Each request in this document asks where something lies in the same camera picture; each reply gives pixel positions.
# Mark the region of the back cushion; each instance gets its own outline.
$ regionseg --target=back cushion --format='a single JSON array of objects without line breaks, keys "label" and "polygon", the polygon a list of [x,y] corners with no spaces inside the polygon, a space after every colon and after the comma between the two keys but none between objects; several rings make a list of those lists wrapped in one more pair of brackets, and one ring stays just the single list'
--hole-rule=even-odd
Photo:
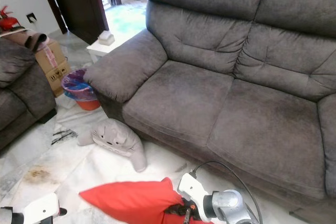
[{"label": "back cushion", "polygon": [[146,25],[171,60],[231,73],[260,0],[150,0]]},{"label": "back cushion", "polygon": [[261,0],[256,22],[237,78],[310,101],[336,93],[334,0]]}]

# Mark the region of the white side table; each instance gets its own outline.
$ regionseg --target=white side table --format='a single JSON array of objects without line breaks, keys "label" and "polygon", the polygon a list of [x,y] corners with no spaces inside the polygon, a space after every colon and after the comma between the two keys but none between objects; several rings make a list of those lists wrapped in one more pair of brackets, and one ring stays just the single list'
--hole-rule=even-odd
[{"label": "white side table", "polygon": [[119,47],[123,44],[125,40],[115,40],[111,45],[106,46],[99,44],[98,40],[96,40],[92,45],[88,46],[86,49],[89,51],[91,59],[93,63],[97,62],[101,57],[105,56],[112,50]]}]

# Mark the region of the stuffed animal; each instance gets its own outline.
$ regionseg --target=stuffed animal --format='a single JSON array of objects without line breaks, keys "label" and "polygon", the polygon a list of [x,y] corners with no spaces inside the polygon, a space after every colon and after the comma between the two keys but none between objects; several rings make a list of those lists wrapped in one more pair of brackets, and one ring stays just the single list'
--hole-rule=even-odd
[{"label": "stuffed animal", "polygon": [[122,156],[129,157],[138,173],[147,167],[140,138],[122,122],[106,119],[93,126],[89,132],[79,135],[78,145],[92,143],[97,143]]}]

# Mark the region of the fire extinguisher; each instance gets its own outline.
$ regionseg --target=fire extinguisher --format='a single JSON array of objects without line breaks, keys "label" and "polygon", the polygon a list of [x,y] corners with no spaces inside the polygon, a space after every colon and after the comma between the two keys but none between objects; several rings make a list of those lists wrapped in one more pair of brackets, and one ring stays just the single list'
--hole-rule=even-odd
[{"label": "fire extinguisher", "polygon": [[5,12],[7,7],[8,6],[5,5],[4,8],[2,8],[2,10],[0,11],[0,16],[1,16],[1,19],[0,19],[0,28],[2,30],[4,30],[4,31],[13,29],[13,26],[15,24],[19,24],[19,26],[21,26],[20,23],[19,23],[19,21],[16,18],[14,18],[14,17],[8,17],[7,14],[13,13],[13,12],[8,12],[8,13]]}]

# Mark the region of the red pillow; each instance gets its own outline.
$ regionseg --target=red pillow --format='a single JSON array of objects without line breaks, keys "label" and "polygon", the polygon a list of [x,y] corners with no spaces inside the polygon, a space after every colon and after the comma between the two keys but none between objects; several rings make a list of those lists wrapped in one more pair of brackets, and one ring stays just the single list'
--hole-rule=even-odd
[{"label": "red pillow", "polygon": [[172,182],[111,183],[82,191],[79,195],[114,219],[129,224],[182,224],[184,217],[164,214],[175,204],[183,204],[181,196],[173,190]]}]

